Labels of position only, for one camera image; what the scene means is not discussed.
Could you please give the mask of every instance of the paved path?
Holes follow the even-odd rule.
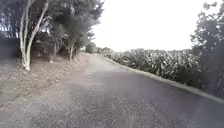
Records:
[[[224,128],[224,105],[87,57],[83,72],[0,110],[0,128]]]

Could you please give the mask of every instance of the grass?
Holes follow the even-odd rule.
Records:
[[[221,98],[219,98],[219,97],[216,97],[216,96],[213,96],[213,95],[210,95],[210,94],[208,94],[208,93],[206,93],[206,92],[203,92],[203,91],[201,91],[201,90],[199,90],[199,89],[197,89],[197,88],[190,87],[190,86],[187,86],[187,85],[183,85],[183,84],[180,84],[180,83],[175,82],[175,81],[172,81],[172,80],[164,79],[164,78],[161,78],[161,77],[156,76],[156,75],[154,75],[154,74],[151,74],[151,73],[149,73],[149,72],[144,72],[144,71],[141,71],[141,70],[138,70],[138,69],[133,69],[133,68],[130,68],[130,67],[121,65],[121,64],[119,64],[119,63],[117,63],[117,62],[115,62],[115,61],[113,61],[113,60],[111,60],[111,59],[108,59],[108,58],[106,58],[106,60],[108,60],[108,61],[110,61],[110,62],[112,62],[112,63],[114,63],[114,64],[117,64],[117,65],[119,65],[119,66],[122,67],[122,68],[128,69],[128,70],[130,70],[130,71],[132,71],[132,72],[135,72],[135,73],[138,73],[138,74],[142,74],[142,75],[148,76],[148,77],[150,77],[150,78],[153,78],[153,79],[155,79],[155,80],[158,80],[158,81],[167,83],[167,84],[172,85],[172,86],[174,86],[174,87],[183,89],[183,90],[188,91],[188,92],[190,92],[190,93],[193,93],[193,94],[196,94],[196,95],[199,95],[199,96],[208,98],[208,99],[210,99],[210,100],[212,100],[212,101],[215,101],[215,102],[217,102],[217,103],[224,104],[224,100],[223,100],[223,99],[221,99]]]

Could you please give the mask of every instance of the road surface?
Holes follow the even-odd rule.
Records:
[[[224,128],[224,105],[86,57],[84,71],[0,110],[0,128]]]

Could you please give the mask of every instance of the overcast sky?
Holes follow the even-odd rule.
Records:
[[[94,42],[115,51],[190,48],[205,1],[212,0],[106,0]]]

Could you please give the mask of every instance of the foliage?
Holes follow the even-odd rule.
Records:
[[[89,43],[86,45],[86,52],[94,54],[97,52],[97,47],[95,43]]]
[[[40,19],[46,3],[49,6]],[[29,53],[31,44],[33,54],[45,51],[52,58],[59,51],[65,51],[71,60],[94,36],[91,29],[99,23],[102,6],[100,0],[0,0],[0,31],[8,39],[24,44],[21,51],[25,53]],[[37,25],[37,33],[32,34]],[[24,43],[19,40],[20,35],[24,36]]]

